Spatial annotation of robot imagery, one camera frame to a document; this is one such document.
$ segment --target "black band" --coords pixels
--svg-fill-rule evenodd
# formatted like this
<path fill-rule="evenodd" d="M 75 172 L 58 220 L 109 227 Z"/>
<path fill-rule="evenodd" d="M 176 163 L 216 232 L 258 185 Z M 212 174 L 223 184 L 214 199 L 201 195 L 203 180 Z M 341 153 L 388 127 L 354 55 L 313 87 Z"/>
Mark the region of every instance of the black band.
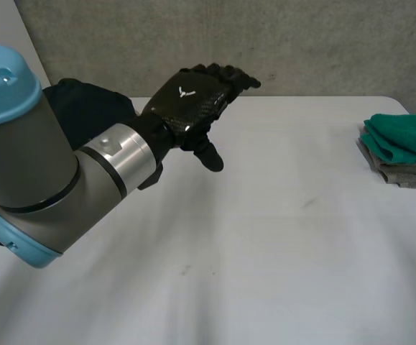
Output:
<path fill-rule="evenodd" d="M 93 158 L 97 163 L 101 165 L 101 167 L 104 168 L 104 170 L 110 175 L 111 179 L 115 182 L 116 187 L 119 189 L 121 199 L 125 199 L 125 197 L 128 195 L 128 191 L 126 190 L 126 186 L 121 179 L 121 176 L 117 173 L 115 168 L 110 164 L 102 155 L 95 151 L 94 149 L 83 146 L 78 151 L 81 151 L 83 153 L 86 153 L 88 156 Z"/>
<path fill-rule="evenodd" d="M 75 174 L 72 178 L 72 180 L 69 182 L 68 185 L 64 187 L 58 194 L 55 194 L 54 196 L 43 200 L 39 203 L 36 203 L 34 205 L 30 206 L 24 206 L 24 207 L 7 207 L 0 205 L 0 208 L 6 212 L 9 213 L 30 213 L 35 211 L 40 211 L 43 208 L 47 208 L 48 206 L 51 206 L 55 203 L 57 203 L 59 200 L 63 199 L 65 196 L 67 196 L 72 189 L 77 184 L 78 180 L 80 180 L 81 176 L 81 169 L 80 169 L 80 163 L 77 160 L 77 170 L 75 171 Z"/>

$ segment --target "concrete wall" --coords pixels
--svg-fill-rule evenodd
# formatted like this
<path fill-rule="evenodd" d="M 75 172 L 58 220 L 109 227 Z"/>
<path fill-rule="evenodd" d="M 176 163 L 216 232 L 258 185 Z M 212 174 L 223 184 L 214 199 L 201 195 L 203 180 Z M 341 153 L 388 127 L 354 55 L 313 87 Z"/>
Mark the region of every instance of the concrete wall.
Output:
<path fill-rule="evenodd" d="M 416 112 L 416 0 L 17 0 L 51 82 L 150 96 L 230 63 L 256 95 L 391 96 Z"/>

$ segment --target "table surface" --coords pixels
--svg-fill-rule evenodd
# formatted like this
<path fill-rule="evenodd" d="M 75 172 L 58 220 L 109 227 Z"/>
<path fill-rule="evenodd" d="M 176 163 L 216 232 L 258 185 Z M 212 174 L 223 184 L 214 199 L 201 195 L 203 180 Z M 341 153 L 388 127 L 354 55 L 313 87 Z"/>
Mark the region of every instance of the table surface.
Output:
<path fill-rule="evenodd" d="M 142 109 L 145 98 L 135 99 Z M 356 139 L 384 97 L 239 98 L 62 258 L 0 248 L 0 344 L 416 345 L 416 190 Z"/>

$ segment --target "gray cloth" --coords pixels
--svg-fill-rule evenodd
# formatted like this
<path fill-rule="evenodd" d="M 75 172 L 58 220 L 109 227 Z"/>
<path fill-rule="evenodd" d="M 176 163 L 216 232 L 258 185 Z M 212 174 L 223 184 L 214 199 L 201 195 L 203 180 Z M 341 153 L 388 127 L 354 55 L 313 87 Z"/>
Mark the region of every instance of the gray cloth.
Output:
<path fill-rule="evenodd" d="M 363 133 L 367 133 L 366 127 L 361 130 L 361 134 Z M 369 158 L 387 183 L 398 184 L 401 188 L 416 189 L 416 163 L 389 164 L 372 153 L 361 140 L 359 140 L 359 144 L 369 153 Z"/>

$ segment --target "stack of towels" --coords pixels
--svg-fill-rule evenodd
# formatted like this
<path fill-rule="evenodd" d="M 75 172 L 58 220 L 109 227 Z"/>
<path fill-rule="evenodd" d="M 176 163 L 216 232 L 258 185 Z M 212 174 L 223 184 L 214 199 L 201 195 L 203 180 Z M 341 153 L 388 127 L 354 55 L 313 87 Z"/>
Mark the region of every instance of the stack of towels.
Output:
<path fill-rule="evenodd" d="M 360 142 L 386 182 L 416 188 L 416 115 L 376 114 L 364 126 Z"/>

